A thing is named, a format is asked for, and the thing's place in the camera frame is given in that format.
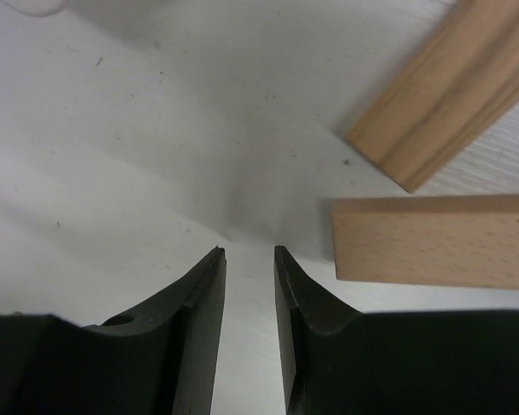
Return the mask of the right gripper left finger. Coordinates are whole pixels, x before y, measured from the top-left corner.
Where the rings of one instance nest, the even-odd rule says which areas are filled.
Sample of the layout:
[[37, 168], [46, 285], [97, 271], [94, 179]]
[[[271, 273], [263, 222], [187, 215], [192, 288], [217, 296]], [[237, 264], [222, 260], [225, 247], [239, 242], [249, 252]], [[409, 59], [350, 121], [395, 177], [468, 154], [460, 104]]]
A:
[[216, 247], [100, 325], [0, 315], [0, 414], [207, 414], [225, 302]]

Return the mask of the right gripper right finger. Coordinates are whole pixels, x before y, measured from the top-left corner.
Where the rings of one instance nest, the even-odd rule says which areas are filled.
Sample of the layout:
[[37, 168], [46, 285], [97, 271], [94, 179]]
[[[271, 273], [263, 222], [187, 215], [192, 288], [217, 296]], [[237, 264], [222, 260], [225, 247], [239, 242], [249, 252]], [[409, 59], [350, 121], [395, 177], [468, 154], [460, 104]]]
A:
[[289, 414], [519, 414], [519, 310], [364, 314], [283, 246], [274, 283]]

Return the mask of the long light wood block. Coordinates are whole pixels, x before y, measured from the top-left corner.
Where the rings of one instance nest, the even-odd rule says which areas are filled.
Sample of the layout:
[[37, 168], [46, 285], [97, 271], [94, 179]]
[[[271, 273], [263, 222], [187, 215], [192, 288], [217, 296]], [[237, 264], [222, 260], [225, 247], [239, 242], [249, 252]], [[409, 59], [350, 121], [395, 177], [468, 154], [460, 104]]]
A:
[[519, 195], [340, 200], [332, 228], [342, 281], [519, 290]]

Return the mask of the short light wood block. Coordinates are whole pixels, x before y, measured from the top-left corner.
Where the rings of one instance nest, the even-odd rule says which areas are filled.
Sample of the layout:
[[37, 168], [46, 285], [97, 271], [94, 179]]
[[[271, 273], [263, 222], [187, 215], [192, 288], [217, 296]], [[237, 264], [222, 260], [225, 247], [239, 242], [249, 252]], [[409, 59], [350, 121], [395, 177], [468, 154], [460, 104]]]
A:
[[347, 140], [412, 193], [519, 102], [519, 1], [460, 1]]

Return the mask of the white plastic tray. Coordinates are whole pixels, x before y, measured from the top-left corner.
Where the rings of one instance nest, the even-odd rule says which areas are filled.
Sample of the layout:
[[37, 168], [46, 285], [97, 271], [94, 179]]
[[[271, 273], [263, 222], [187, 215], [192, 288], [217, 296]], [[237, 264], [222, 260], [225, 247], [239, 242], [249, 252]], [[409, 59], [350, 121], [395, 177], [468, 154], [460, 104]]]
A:
[[66, 0], [1, 0], [1, 3], [24, 16], [45, 17], [62, 11]]

